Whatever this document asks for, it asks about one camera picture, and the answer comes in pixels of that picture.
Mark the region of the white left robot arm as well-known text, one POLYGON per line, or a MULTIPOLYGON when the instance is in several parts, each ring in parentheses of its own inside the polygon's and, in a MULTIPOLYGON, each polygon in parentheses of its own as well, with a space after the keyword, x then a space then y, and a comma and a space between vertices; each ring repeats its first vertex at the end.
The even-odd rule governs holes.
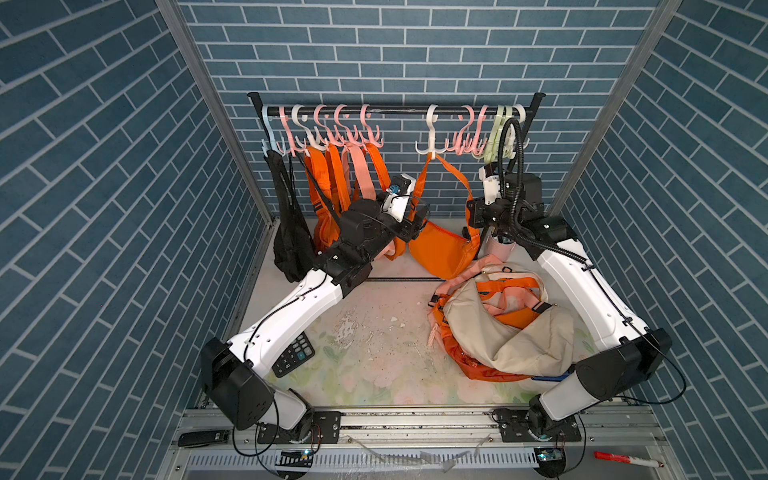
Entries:
POLYGON ((339 238, 315 258, 294 290, 245 331, 203 346, 202 390, 235 429, 264 423, 307 434, 310 404, 292 390, 270 385, 268 373, 300 334, 369 277, 375 258, 391 242, 417 239, 428 215, 427 204, 405 195, 353 202, 336 219, 339 238))

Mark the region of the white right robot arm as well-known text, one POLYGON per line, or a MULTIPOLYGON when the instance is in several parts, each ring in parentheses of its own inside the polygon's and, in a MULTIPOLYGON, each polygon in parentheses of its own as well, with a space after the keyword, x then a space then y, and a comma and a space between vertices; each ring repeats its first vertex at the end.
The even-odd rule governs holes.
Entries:
POLYGON ((544 214, 541 182, 524 171, 524 140, 518 118, 506 118, 497 142, 485 148, 495 159, 482 170, 484 196, 467 206, 470 226, 490 229, 502 245, 523 248, 560 286, 597 348, 557 386, 530 401, 529 430, 536 438, 547 438, 575 414, 621 398, 650 379, 666 361, 672 340, 621 300, 562 217, 544 214))

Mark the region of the beige bag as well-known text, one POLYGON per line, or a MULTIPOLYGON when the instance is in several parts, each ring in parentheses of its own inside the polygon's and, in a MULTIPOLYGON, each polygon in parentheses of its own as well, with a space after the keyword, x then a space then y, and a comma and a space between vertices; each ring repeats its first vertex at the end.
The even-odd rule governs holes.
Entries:
POLYGON ((549 302, 543 280, 508 264, 484 268, 443 312, 466 355, 505 373, 558 376, 573 363, 577 317, 549 302))

